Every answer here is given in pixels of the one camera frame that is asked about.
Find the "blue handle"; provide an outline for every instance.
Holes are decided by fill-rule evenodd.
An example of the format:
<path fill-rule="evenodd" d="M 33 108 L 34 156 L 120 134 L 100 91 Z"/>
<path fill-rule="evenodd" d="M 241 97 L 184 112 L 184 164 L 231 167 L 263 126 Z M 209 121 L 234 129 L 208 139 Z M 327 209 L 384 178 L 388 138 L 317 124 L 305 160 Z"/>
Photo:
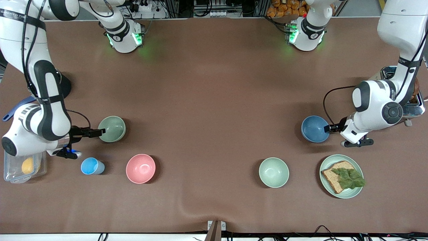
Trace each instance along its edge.
<path fill-rule="evenodd" d="M 10 118 L 12 118 L 12 116 L 15 114 L 16 109 L 18 109 L 19 107 L 21 107 L 21 105 L 25 105 L 31 102 L 36 101 L 36 99 L 33 96 L 29 96 L 23 100 L 21 100 L 17 105 L 15 105 L 15 107 L 9 111 L 9 113 L 7 113 L 4 117 L 3 117 L 3 121 L 8 121 L 10 120 Z"/>

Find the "brown table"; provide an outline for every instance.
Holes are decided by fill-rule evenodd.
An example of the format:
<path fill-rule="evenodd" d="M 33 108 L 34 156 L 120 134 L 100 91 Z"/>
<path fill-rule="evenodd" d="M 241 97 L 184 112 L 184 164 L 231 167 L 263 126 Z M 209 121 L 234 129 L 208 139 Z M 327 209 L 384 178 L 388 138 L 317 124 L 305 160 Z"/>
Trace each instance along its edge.
<path fill-rule="evenodd" d="M 263 19 L 153 21 L 143 48 L 120 54 L 96 22 L 47 23 L 55 66 L 71 78 L 69 109 L 93 127 L 125 119 L 119 142 L 85 139 L 86 157 L 104 160 L 103 175 L 85 176 L 81 160 L 52 157 L 46 175 L 25 184 L 0 181 L 0 232 L 187 232 L 220 219 L 233 232 L 427 231 L 428 117 L 372 132 L 375 145 L 342 148 L 339 134 L 311 144 L 300 133 L 308 115 L 325 117 L 324 94 L 396 65 L 398 51 L 377 36 L 377 18 L 332 19 L 322 44 L 305 53 Z M 428 93 L 428 71 L 418 78 Z M 5 114 L 27 97 L 23 75 L 8 67 L 0 84 Z M 354 110 L 351 90 L 331 93 L 334 120 Z M 71 114 L 73 124 L 86 125 Z M 1 135 L 11 124 L 0 123 Z M 125 175 L 135 154 L 152 155 L 150 184 Z M 345 154 L 367 186 L 336 199 L 319 181 L 320 162 Z M 257 170 L 279 157 L 288 183 L 266 188 Z"/>

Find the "toast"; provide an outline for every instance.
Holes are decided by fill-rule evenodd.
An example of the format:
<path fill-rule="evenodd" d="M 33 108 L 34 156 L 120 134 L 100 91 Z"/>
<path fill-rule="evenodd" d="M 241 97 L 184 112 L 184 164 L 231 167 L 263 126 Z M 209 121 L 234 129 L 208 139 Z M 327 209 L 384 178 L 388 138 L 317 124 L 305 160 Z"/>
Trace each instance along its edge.
<path fill-rule="evenodd" d="M 349 162 L 341 161 L 332 165 L 329 169 L 322 171 L 322 175 L 324 175 L 325 179 L 330 183 L 330 186 L 333 188 L 334 192 L 339 194 L 343 191 L 343 188 L 339 184 L 339 175 L 332 172 L 331 169 L 338 168 L 345 169 L 355 169 Z"/>

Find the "green plate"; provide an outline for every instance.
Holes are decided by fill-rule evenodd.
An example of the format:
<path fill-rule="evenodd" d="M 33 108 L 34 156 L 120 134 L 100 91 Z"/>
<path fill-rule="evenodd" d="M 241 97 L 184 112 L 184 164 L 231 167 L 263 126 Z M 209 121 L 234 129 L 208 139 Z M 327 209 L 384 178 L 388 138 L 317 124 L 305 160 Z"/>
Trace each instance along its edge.
<path fill-rule="evenodd" d="M 327 181 L 327 179 L 324 177 L 324 175 L 322 175 L 322 171 L 329 169 L 331 166 L 333 166 L 335 163 L 338 163 L 340 161 L 347 161 L 349 162 L 354 168 L 355 170 L 364 178 L 363 172 L 361 171 L 360 166 L 351 158 L 345 156 L 345 155 L 340 155 L 340 154 L 335 154 L 335 155 L 331 155 L 329 157 L 327 157 L 322 163 L 321 163 L 321 167 L 320 167 L 320 179 L 321 179 L 321 183 L 323 184 L 324 188 L 333 196 L 338 197 L 338 198 L 343 198 L 343 199 L 348 199 L 348 198 L 353 198 L 356 195 L 358 195 L 361 190 L 363 189 L 362 187 L 356 187 L 354 189 L 344 189 L 341 193 L 337 194 L 334 192 L 333 188 L 330 186 L 330 183 Z"/>

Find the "yellow strip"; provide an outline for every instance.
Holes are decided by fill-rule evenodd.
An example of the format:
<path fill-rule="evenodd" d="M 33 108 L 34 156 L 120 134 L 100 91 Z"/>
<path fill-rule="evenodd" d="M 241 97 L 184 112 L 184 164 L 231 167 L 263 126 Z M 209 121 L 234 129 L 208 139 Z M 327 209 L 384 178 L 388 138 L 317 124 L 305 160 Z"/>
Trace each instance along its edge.
<path fill-rule="evenodd" d="M 380 8 L 383 10 L 385 7 L 385 0 L 379 0 Z"/>

